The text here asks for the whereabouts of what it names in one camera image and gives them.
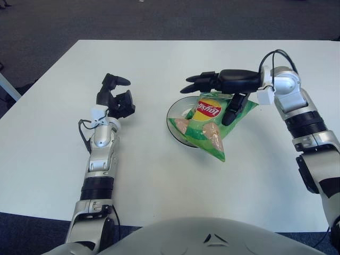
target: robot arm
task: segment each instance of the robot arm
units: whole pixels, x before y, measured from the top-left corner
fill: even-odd
[[[134,113],[131,93],[113,97],[111,90],[117,85],[127,86],[124,78],[107,74],[97,94],[97,104],[91,109],[94,133],[86,140],[80,129],[84,120],[79,121],[79,130],[90,153],[81,189],[80,200],[76,203],[65,244],[46,253],[97,254],[113,244],[115,221],[119,219],[113,206],[112,190],[117,165],[120,117]]]
[[[267,67],[262,69],[264,89],[259,90],[259,102],[269,95],[269,103],[275,95],[276,108],[293,136],[293,145],[302,152],[296,158],[301,177],[310,192],[320,194],[332,245],[340,251],[340,143],[301,89],[299,75],[287,67],[276,67],[273,73],[274,89],[266,87],[273,77]]]
[[[292,69],[284,66],[274,68],[274,56],[272,70],[262,66],[264,60],[274,53],[286,57]],[[296,159],[302,179],[310,192],[320,194],[331,229],[332,245],[340,253],[340,143],[326,128],[313,101],[301,88],[300,77],[289,56],[282,50],[275,50],[263,58],[259,72],[205,72],[189,77],[187,81],[193,84],[182,89],[181,93],[216,89],[224,94],[234,94],[224,113],[224,125],[233,122],[252,92],[257,93],[259,104],[275,102],[293,136],[295,149],[302,152]]]

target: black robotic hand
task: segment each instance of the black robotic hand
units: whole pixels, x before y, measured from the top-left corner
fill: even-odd
[[[248,70],[222,70],[220,73],[204,72],[186,79],[193,84],[181,90],[181,93],[195,91],[211,92],[212,89],[223,94],[234,94],[224,113],[222,124],[230,125],[243,111],[250,93],[261,87],[261,74]]]
[[[135,105],[132,101],[131,92],[127,90],[125,93],[114,97],[111,90],[114,90],[117,85],[128,86],[130,81],[112,74],[106,74],[102,82],[103,86],[97,94],[97,105],[105,105],[108,107],[108,116],[113,118],[125,118],[133,114]]]

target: dark carpet floor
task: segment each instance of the dark carpet floor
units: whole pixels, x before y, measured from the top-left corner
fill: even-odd
[[[339,0],[8,2],[13,6],[0,10],[0,62],[5,65],[2,74],[15,87],[38,79],[78,39],[332,40],[340,36]],[[4,97],[0,88],[0,99]],[[0,117],[6,111],[0,101]],[[0,213],[0,254],[46,252],[63,243],[68,226],[60,220]],[[123,226],[123,236],[136,229]],[[308,245],[322,237],[322,233],[284,235]],[[337,254],[329,237],[318,249]]]

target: table leg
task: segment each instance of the table leg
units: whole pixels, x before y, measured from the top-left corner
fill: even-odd
[[[19,92],[10,84],[9,81],[0,73],[0,86],[15,100],[18,101],[21,97]]]

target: chip bag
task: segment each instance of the chip bag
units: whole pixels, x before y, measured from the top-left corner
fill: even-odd
[[[222,139],[257,106],[248,100],[236,119],[229,126],[225,126],[222,124],[222,118],[231,99],[232,95],[220,92],[201,93],[196,107],[189,111],[185,119],[169,118],[169,121],[185,140],[224,162]]]

